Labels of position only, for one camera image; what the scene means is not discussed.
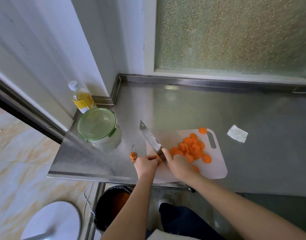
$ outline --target black trash bag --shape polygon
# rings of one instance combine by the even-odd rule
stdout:
[[[131,194],[132,191],[122,185],[113,186],[107,189],[99,198],[96,203],[94,224],[96,229],[100,231],[101,234],[105,232],[108,226],[114,220],[113,218],[113,198],[118,193],[128,193]]]

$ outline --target bottle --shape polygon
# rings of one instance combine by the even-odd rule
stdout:
[[[77,81],[71,81],[68,83],[69,88],[74,91],[73,102],[81,113],[85,113],[90,109],[97,108],[90,92],[86,88],[81,88]]]

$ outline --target knife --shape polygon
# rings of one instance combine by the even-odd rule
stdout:
[[[149,142],[149,144],[153,147],[154,151],[157,153],[157,155],[162,159],[163,163],[168,166],[167,159],[162,151],[162,145],[156,140],[156,138],[153,136],[151,131],[146,127],[146,125],[143,123],[143,121],[139,122],[139,130],[143,133],[145,139]],[[192,187],[186,185],[186,187],[192,192],[195,193],[196,190]]]

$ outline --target white shoe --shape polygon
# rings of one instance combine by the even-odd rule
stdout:
[[[162,203],[167,203],[167,204],[175,206],[175,203],[169,194],[165,194],[162,196],[162,198],[158,201],[158,207],[160,207]]]

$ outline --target pants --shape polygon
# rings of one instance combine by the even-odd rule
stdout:
[[[185,206],[160,205],[159,212],[164,232],[201,240],[225,240],[194,211]],[[147,231],[146,238],[152,232]]]

